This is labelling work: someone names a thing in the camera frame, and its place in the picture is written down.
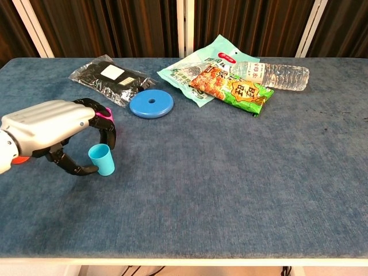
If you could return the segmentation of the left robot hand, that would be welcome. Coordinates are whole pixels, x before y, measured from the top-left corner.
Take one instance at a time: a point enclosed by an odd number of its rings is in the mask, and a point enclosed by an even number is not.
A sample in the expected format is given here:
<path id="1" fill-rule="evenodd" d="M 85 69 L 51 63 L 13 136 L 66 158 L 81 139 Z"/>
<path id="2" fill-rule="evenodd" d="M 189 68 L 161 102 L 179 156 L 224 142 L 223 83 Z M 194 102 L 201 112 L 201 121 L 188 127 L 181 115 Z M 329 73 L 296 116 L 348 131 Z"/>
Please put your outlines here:
<path id="1" fill-rule="evenodd" d="M 69 139 L 88 127 L 99 130 L 99 144 L 88 151 L 92 164 L 80 166 L 64 151 Z M 111 151 L 116 129 L 110 109 L 90 98 L 51 100 L 1 118 L 1 172 L 11 168 L 17 157 L 46 156 L 67 173 L 108 176 L 115 170 Z"/>

